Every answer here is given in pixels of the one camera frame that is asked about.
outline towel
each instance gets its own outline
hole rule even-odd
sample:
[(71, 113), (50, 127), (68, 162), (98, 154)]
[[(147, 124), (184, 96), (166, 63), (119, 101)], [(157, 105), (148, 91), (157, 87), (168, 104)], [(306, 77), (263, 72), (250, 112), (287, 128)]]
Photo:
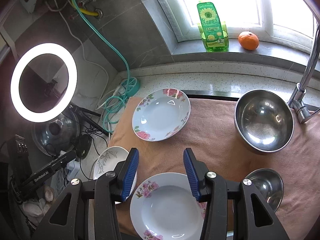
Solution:
[[(284, 198), (276, 215), (291, 240), (304, 239), (320, 214), (319, 114), (300, 125), (293, 113), (290, 143), (279, 152), (257, 155), (242, 141), (234, 126), (236, 102), (192, 98), (190, 117), (177, 134), (164, 141), (147, 142), (132, 129), (132, 115), (141, 100), (129, 99), (109, 143), (110, 147), (139, 150), (136, 188), (158, 173), (186, 174), (182, 155), (187, 147), (210, 171), (228, 180), (240, 182), (256, 169), (272, 168), (284, 182)], [(137, 236), (130, 218), (131, 198), (116, 205), (117, 217), (122, 232)], [(228, 230), (232, 229), (232, 207), (228, 203)]]

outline metal pot lid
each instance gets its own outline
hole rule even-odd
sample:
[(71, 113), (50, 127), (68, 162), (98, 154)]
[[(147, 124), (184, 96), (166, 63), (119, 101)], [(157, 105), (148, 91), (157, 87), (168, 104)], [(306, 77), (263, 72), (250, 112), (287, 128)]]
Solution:
[(49, 156), (59, 155), (60, 151), (72, 150), (74, 146), (71, 140), (78, 137), (79, 132), (78, 118), (68, 108), (50, 121), (33, 123), (31, 128), (33, 141)]

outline orange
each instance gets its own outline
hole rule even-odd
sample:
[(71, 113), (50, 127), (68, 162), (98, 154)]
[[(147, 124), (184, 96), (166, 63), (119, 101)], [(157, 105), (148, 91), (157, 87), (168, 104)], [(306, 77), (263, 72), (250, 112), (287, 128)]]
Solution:
[(259, 39), (252, 32), (241, 32), (238, 41), (247, 50), (255, 50), (259, 46)]

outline faucet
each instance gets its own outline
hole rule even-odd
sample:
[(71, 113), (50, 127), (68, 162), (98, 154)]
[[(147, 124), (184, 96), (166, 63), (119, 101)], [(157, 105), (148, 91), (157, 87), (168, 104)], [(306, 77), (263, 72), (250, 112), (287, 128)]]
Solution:
[(304, 71), (304, 74), (301, 78), (300, 83), (297, 83), (294, 91), (288, 101), (289, 107), (293, 108), (298, 116), (298, 120), (300, 123), (305, 123), (315, 114), (320, 111), (320, 108), (316, 110), (314, 113), (310, 114), (308, 108), (304, 105), (302, 99), (306, 93), (306, 87), (312, 77), (313, 71), (316, 68), (316, 64), (319, 58), (320, 52), (320, 25), (317, 23), (316, 33), (313, 37), (312, 50), (310, 53), (310, 58), (308, 60), (308, 64)]

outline green dish soap bottle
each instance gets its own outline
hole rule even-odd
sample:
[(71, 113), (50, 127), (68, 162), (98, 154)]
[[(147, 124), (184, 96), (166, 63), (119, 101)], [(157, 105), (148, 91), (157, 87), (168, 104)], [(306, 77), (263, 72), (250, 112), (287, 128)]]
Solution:
[(220, 22), (217, 10), (209, 0), (199, 0), (197, 23), (203, 45), (207, 52), (227, 51), (229, 40), (225, 22)]

